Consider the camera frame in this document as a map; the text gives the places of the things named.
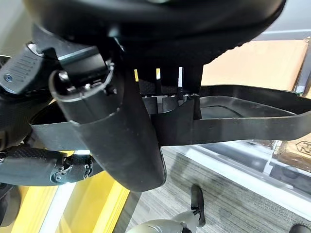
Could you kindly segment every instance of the metal screw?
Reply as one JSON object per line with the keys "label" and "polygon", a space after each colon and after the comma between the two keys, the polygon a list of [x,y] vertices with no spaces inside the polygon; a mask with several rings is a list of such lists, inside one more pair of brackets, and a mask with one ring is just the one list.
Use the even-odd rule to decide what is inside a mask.
{"label": "metal screw", "polygon": [[58,76],[60,78],[60,80],[62,82],[65,82],[65,83],[68,83],[70,80],[69,80],[69,77],[68,77],[68,73],[64,70],[61,70],[59,73],[58,73]]}
{"label": "metal screw", "polygon": [[9,75],[9,74],[5,74],[4,76],[3,76],[3,78],[4,78],[4,80],[6,80],[7,82],[11,82],[11,81],[13,81],[13,77],[11,76],[11,75]]}

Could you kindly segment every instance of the textured black surface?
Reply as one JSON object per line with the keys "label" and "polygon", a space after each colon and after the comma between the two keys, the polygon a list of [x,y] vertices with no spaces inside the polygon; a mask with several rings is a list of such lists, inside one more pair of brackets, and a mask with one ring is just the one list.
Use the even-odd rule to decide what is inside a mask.
{"label": "textured black surface", "polygon": [[11,97],[0,89],[0,150],[17,145],[30,132],[31,117],[51,101],[49,94]]}
{"label": "textured black surface", "polygon": [[51,173],[64,155],[58,151],[12,147],[0,163],[0,182],[23,186],[55,185]]}

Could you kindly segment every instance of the cylindrical black tube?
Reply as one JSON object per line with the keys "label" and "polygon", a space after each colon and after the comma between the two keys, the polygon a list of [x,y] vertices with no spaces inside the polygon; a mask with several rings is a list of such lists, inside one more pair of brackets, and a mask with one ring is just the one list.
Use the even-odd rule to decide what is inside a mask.
{"label": "cylindrical black tube", "polygon": [[61,89],[51,76],[52,95],[103,169],[131,191],[164,184],[156,133],[131,72],[115,69],[102,84],[73,94]]}

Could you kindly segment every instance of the black shoe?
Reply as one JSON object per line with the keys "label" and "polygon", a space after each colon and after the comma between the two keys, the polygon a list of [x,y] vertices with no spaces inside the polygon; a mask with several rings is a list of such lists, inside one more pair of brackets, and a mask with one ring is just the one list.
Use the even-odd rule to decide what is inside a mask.
{"label": "black shoe", "polygon": [[311,233],[311,230],[303,225],[293,225],[289,233]]}
{"label": "black shoe", "polygon": [[191,209],[200,213],[199,227],[205,226],[203,192],[196,184],[191,187]]}

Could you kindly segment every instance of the black strap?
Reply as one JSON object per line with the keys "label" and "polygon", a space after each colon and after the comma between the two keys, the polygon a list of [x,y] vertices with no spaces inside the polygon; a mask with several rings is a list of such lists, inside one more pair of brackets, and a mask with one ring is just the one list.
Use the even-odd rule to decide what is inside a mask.
{"label": "black strap", "polygon": [[35,115],[30,125],[49,150],[87,150],[56,102]]}
{"label": "black strap", "polygon": [[[188,101],[172,111],[151,115],[160,146],[243,139],[294,140],[311,132],[311,100],[292,92],[216,85],[202,86],[200,97],[203,117],[196,114],[196,96],[188,96]],[[225,105],[238,100],[242,101],[243,106]],[[206,118],[204,111],[212,115]],[[229,111],[231,115],[213,115],[217,112],[222,115],[223,111]],[[56,103],[35,116],[31,126],[50,150],[86,149]]]}

